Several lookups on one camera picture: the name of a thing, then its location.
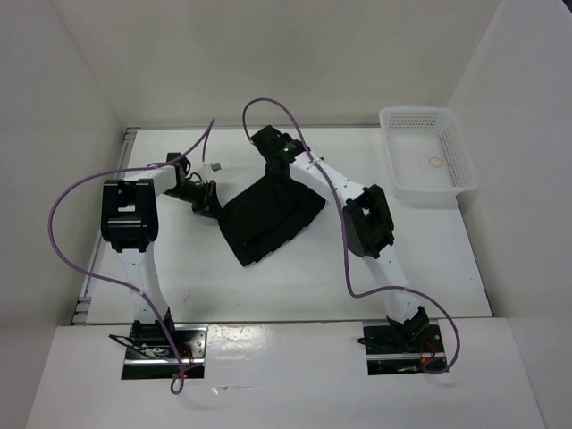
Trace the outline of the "black pleated skirt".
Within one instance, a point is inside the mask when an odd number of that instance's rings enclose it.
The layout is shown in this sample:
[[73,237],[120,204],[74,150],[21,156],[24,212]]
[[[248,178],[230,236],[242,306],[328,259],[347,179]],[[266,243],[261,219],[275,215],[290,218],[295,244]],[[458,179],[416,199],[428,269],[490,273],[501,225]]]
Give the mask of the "black pleated skirt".
[[218,224],[233,254],[246,267],[294,239],[324,206],[325,199],[309,187],[264,176],[224,206]]

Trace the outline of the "white plastic basket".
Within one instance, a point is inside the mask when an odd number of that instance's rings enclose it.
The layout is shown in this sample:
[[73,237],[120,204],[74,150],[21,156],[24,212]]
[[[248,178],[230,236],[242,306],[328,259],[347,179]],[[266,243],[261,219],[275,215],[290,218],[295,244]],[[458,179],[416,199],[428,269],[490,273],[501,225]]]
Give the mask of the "white plastic basket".
[[[401,199],[454,198],[480,179],[456,114],[432,106],[385,107],[379,112],[393,195]],[[441,168],[429,164],[433,156]]]

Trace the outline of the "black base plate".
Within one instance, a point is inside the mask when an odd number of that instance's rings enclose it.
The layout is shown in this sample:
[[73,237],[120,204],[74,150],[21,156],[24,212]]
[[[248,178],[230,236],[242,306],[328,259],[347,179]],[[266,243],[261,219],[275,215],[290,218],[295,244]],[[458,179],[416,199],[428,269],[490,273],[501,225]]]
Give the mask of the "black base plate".
[[[205,376],[207,334],[205,325],[176,324],[171,330],[187,380]],[[123,380],[172,379],[178,375],[178,359],[158,325],[148,331],[133,325],[128,335],[110,333],[108,338],[124,349]]]
[[399,342],[388,322],[364,324],[357,343],[365,349],[369,375],[420,374],[424,365],[440,371],[448,364],[437,323],[430,323],[412,343]]

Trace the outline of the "orange rubber band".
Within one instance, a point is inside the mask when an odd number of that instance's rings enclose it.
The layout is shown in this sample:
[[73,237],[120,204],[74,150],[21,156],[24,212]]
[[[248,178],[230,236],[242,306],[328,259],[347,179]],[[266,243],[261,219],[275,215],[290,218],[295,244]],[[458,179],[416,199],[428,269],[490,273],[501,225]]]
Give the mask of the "orange rubber band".
[[443,161],[440,157],[433,156],[429,159],[429,164],[434,168],[441,168],[443,166]]

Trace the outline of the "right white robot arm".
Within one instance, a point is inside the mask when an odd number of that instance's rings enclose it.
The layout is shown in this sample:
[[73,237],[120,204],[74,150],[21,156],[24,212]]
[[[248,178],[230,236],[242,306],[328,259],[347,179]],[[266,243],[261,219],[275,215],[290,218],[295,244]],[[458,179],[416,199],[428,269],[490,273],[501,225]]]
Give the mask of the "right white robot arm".
[[[399,351],[411,351],[423,339],[429,324],[425,309],[407,292],[408,280],[397,258],[394,222],[383,189],[374,184],[359,184],[337,172],[318,157],[305,143],[268,125],[257,131],[251,143],[265,159],[266,170],[292,179],[336,208],[341,222],[344,276],[349,295],[361,299],[382,291],[390,345]],[[351,285],[349,257],[353,255],[369,268],[376,288],[355,291]]]

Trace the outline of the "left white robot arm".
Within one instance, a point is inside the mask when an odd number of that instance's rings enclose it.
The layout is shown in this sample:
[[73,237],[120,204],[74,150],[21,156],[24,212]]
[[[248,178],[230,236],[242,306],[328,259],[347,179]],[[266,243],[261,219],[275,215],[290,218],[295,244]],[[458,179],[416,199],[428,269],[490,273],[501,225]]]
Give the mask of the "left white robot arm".
[[192,212],[215,218],[222,212],[215,181],[200,175],[196,181],[190,161],[169,153],[164,164],[151,164],[124,179],[108,180],[103,187],[101,233],[118,255],[136,302],[131,338],[161,358],[170,356],[178,335],[170,308],[161,292],[155,262],[159,233],[156,200],[161,195],[190,204]]

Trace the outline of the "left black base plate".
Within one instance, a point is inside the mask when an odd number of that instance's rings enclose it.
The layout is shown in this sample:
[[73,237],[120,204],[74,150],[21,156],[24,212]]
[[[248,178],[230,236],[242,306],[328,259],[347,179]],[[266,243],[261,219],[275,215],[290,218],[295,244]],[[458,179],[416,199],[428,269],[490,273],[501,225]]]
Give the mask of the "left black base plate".
[[[176,324],[171,330],[187,380],[205,376],[207,334],[205,325]],[[148,331],[133,325],[128,335],[110,333],[108,338],[124,349],[123,380],[172,379],[178,375],[178,359],[158,325]]]

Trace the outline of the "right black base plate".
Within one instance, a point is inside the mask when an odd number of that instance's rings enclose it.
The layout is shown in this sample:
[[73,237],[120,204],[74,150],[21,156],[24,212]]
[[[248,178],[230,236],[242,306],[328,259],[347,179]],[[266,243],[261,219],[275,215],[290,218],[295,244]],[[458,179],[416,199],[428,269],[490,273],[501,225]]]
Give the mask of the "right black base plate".
[[448,364],[437,323],[430,323],[412,343],[399,342],[388,322],[364,324],[357,343],[365,349],[369,375],[420,374],[424,365],[440,371]]

